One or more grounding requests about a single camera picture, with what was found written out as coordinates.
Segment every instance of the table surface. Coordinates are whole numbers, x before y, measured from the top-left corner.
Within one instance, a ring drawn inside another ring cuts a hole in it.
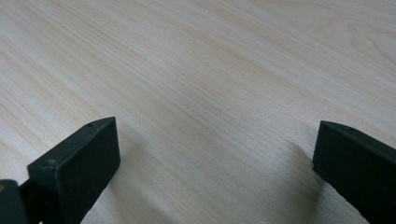
[[[396,147],[393,0],[2,0],[0,178],[117,118],[83,223],[366,223],[312,171],[321,120]]]

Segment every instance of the light wood surface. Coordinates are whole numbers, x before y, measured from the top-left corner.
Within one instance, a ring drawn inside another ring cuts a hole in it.
[[[83,223],[366,223],[322,119],[396,147],[393,0],[0,2],[0,178],[92,120],[121,166]]]

